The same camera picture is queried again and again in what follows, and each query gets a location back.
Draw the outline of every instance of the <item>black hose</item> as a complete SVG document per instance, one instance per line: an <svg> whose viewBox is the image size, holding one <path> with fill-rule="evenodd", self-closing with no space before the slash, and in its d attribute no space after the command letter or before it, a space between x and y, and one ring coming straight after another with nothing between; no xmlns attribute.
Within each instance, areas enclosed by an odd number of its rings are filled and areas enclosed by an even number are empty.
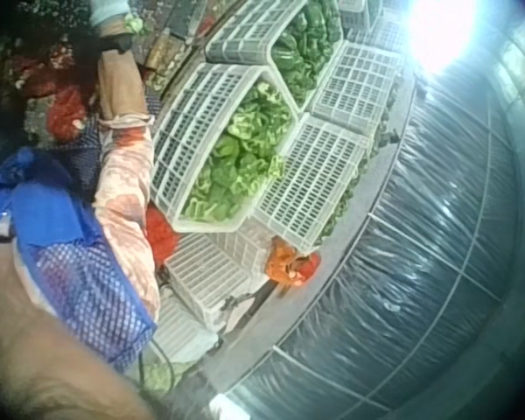
<svg viewBox="0 0 525 420"><path fill-rule="evenodd" d="M169 367L169 371L171 373L171 385L169 389L167 390L167 392L171 392L173 388L175 388L175 381L177 379L175 378L175 369L173 368L173 364L169 360L169 357L167 357L167 354L165 354L164 350L159 346L159 344L154 339L151 340L151 344L159 351L165 363L167 363L167 366Z"/></svg>

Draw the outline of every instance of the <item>cable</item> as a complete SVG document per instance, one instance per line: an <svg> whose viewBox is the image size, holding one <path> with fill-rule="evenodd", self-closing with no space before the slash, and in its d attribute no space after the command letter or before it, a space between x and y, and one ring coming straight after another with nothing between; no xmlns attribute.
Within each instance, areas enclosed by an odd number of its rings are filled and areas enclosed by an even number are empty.
<svg viewBox="0 0 525 420"><path fill-rule="evenodd" d="M140 377L140 386L144 386L144 357L143 353L138 354L138 375Z"/></svg>
<svg viewBox="0 0 525 420"><path fill-rule="evenodd" d="M171 385L169 389L167 390L167 392L171 392L173 391L173 388L175 387L175 380L176 380L175 369L173 369L173 364L169 360L169 357L167 357L167 354L165 354L164 350L159 346L159 344L154 339L151 339L151 344L159 351L165 363L167 363L167 366L169 366L169 371L171 373Z"/></svg>

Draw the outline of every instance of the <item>red bag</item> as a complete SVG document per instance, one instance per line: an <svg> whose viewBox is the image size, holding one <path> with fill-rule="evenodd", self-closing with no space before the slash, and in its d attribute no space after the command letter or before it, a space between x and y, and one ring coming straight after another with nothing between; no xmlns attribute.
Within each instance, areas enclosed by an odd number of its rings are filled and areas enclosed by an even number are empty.
<svg viewBox="0 0 525 420"><path fill-rule="evenodd" d="M153 205L146 210L146 238L154 255L156 269L164 265L179 244L179 234L173 231L165 216Z"/></svg>

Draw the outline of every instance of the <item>black wristband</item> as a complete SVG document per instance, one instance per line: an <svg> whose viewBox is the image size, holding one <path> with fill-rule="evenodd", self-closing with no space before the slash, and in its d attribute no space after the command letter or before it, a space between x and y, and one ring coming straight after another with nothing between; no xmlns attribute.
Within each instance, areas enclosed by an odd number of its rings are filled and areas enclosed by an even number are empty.
<svg viewBox="0 0 525 420"><path fill-rule="evenodd" d="M117 50L119 54L124 54L132 48L131 33L119 33L99 38L99 48L101 52Z"/></svg>

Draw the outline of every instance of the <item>wrist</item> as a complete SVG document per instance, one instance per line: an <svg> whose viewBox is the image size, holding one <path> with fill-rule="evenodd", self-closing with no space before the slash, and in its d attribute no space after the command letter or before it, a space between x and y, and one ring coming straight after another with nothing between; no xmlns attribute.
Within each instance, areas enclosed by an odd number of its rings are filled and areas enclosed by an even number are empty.
<svg viewBox="0 0 525 420"><path fill-rule="evenodd" d="M130 33L124 22L124 15L117 15L104 20L97 26L97 31L100 38Z"/></svg>

